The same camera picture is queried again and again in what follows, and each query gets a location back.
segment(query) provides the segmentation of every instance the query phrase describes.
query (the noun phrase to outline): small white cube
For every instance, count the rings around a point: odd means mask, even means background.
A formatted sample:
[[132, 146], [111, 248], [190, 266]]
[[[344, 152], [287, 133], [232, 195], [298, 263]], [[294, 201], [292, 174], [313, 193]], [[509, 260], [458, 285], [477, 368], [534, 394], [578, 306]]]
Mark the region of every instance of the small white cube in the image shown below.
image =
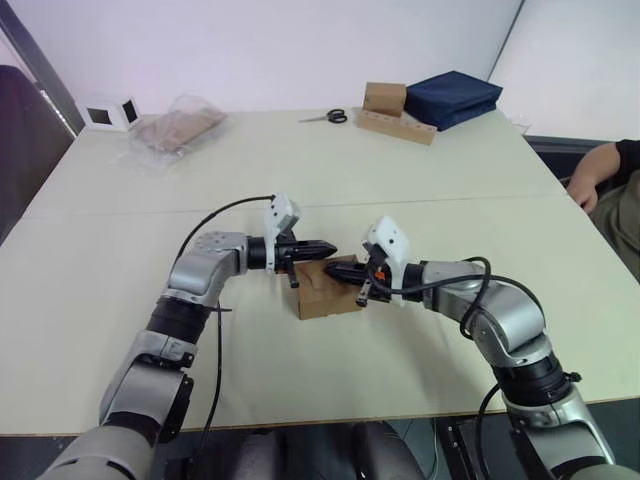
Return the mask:
[[87, 128], [126, 132], [140, 121], [132, 97], [92, 95], [76, 101]]

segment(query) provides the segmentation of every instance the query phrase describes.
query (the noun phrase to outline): wooden block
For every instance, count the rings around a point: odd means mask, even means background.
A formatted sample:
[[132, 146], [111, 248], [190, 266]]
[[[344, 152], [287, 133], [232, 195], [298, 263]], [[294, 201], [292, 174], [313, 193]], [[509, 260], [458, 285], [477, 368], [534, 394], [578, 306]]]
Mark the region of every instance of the wooden block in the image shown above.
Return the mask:
[[407, 99], [407, 87], [401, 83], [368, 82], [362, 109], [400, 117]]
[[327, 263], [340, 260], [356, 262], [357, 258], [355, 255], [346, 255], [296, 263], [296, 275], [300, 282], [297, 289], [300, 320], [361, 310], [356, 305], [360, 287], [338, 282], [324, 273]]
[[363, 110], [358, 116], [356, 125], [366, 130], [384, 133], [385, 135], [411, 142], [424, 143], [425, 145], [431, 145], [438, 131], [433, 125], [367, 112], [366, 110]]

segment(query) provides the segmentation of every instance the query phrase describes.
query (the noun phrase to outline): black sleeve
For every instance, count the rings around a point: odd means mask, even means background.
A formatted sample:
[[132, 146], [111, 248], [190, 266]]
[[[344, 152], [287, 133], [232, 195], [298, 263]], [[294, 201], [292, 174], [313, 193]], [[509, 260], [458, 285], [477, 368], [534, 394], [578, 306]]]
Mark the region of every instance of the black sleeve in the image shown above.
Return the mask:
[[613, 181], [616, 185], [622, 185], [627, 183], [633, 172], [640, 170], [640, 141], [622, 140], [616, 143], [616, 150], [620, 154], [620, 170]]

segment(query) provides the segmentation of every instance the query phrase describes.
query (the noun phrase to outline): scissors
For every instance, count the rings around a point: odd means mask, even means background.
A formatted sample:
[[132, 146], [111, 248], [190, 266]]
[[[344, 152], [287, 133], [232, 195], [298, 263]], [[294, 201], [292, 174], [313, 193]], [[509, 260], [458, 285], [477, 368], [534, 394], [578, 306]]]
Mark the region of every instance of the scissors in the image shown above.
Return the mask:
[[306, 122], [319, 122], [320, 120], [327, 120], [331, 123], [344, 123], [347, 121], [347, 116], [344, 114], [344, 110], [341, 108], [334, 108], [329, 110], [322, 117], [307, 118], [306, 120], [299, 120], [300, 123]]

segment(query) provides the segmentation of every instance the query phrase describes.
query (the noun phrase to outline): white table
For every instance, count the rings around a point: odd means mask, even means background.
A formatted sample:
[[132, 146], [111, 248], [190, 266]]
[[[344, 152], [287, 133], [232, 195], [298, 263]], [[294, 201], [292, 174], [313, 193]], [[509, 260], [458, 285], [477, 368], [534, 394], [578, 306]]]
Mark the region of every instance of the white table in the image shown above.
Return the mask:
[[[586, 400], [640, 393], [638, 285], [568, 197], [302, 213], [298, 237], [326, 239], [340, 253], [362, 254], [368, 225], [389, 214], [411, 240], [416, 260], [488, 257], [496, 273], [538, 295], [564, 368], [584, 376]], [[261, 214], [231, 211], [211, 228], [257, 235]], [[200, 217], [56, 215], [18, 223], [0, 248], [0, 433], [77, 433], [95, 425], [106, 384], [146, 325], [175, 250]], [[494, 383], [457, 325], [419, 305], [372, 302], [362, 312], [300, 321], [286, 279], [264, 272], [230, 280], [222, 302], [234, 311], [223, 324], [217, 426], [472, 412]], [[213, 323], [199, 347], [185, 428], [203, 425], [213, 393]], [[500, 400], [491, 408], [501, 408]]]
[[85, 130], [24, 217], [205, 211], [274, 192], [303, 206], [564, 194], [498, 111], [431, 146], [361, 130], [351, 112], [341, 125], [298, 123], [322, 113], [233, 114], [215, 140], [164, 175], [119, 160], [126, 134]]

